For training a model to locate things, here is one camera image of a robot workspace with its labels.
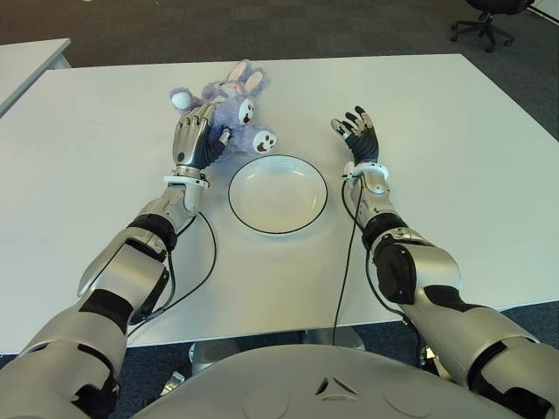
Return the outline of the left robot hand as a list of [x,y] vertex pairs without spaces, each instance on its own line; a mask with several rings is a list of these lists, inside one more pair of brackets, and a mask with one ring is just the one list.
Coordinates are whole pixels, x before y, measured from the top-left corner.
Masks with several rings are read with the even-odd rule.
[[203,170],[224,152],[231,130],[225,126],[213,128],[215,109],[215,104],[204,104],[183,114],[177,122],[172,148],[176,175]]

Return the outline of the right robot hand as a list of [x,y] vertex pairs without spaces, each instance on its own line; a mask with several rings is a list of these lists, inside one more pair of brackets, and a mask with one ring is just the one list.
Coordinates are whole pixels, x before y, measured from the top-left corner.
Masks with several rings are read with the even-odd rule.
[[348,146],[355,164],[378,162],[376,131],[372,119],[362,107],[355,106],[353,113],[345,113],[345,120],[332,119],[330,125]]

